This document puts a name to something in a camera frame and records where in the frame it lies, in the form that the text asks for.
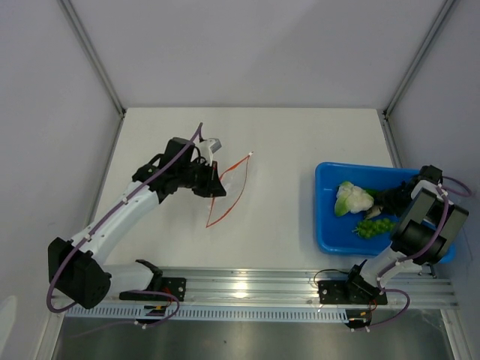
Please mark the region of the clear zip bag orange zipper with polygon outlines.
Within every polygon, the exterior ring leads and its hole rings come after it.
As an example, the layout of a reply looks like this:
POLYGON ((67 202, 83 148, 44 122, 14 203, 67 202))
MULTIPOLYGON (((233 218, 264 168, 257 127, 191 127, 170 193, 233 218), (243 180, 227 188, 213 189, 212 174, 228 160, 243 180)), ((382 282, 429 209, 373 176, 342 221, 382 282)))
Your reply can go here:
POLYGON ((249 162, 254 153, 251 151, 241 160, 225 169, 220 175, 226 196, 216 196, 210 203, 205 227, 213 227, 221 222, 237 205, 245 191, 249 162))

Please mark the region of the white toy cauliflower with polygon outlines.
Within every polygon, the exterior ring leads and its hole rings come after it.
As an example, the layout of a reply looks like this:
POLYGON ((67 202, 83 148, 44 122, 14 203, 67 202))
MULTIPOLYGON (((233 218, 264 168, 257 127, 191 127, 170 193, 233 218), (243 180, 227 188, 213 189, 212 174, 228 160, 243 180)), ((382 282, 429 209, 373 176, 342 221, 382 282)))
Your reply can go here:
POLYGON ((374 198, 364 189, 349 181, 338 186, 334 214, 337 217, 348 213, 357 214, 367 211, 374 205, 374 198))

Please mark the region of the grey toy fish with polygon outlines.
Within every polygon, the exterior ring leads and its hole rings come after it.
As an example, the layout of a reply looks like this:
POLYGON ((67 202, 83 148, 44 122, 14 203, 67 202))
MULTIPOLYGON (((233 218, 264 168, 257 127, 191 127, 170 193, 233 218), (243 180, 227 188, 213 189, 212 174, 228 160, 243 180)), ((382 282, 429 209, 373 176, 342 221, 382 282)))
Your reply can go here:
POLYGON ((383 207, 381 205, 373 205, 371 208, 369 208, 364 216, 365 220, 370 220, 372 218, 378 217, 382 214, 383 212, 383 207))

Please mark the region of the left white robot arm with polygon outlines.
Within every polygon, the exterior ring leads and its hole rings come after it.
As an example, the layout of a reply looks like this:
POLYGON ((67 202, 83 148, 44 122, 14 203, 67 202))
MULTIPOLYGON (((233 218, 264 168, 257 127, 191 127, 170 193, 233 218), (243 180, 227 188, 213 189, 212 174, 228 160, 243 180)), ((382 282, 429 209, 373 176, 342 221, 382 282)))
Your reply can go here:
POLYGON ((138 259, 130 265, 106 265, 107 257, 136 223, 169 195, 187 188, 198 197, 224 197, 227 192, 213 155, 219 139, 193 141, 173 137, 132 176, 124 193, 107 213, 68 240, 55 238, 48 247, 48 296, 58 290, 74 304, 94 308, 107 296, 122 300, 159 299, 163 272, 138 259))

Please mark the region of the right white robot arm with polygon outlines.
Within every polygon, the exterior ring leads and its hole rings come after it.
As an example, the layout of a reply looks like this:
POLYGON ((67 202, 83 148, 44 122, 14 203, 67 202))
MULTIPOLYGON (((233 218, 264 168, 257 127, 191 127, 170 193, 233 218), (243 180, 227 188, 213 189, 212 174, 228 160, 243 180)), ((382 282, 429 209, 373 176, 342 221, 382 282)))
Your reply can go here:
POLYGON ((373 198, 377 210, 394 215, 398 222, 390 231, 390 245, 373 259, 354 265, 343 282, 343 296, 354 303, 386 293, 387 282, 412 265, 438 263, 469 215, 449 199, 443 172, 432 165, 373 198))

